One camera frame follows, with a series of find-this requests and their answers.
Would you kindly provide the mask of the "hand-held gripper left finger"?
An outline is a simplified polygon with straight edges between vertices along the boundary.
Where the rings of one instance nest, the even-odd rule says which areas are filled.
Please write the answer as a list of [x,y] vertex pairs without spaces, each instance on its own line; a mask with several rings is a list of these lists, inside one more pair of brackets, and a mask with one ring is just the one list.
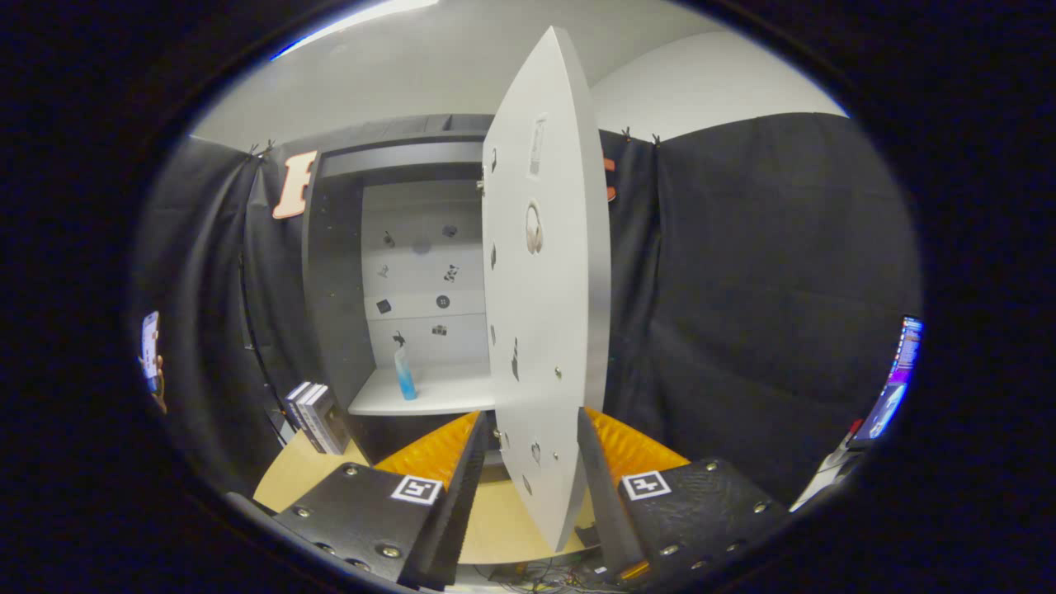
[[488,427],[474,411],[374,467],[341,464],[276,522],[373,578],[442,590],[455,582]]

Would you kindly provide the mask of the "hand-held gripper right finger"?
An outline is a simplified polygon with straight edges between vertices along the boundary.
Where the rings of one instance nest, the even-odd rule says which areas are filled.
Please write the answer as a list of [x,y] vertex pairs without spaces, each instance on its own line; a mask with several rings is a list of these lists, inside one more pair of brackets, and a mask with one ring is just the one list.
[[691,461],[591,408],[577,417],[605,565],[630,589],[715,582],[790,521],[790,511],[715,456]]

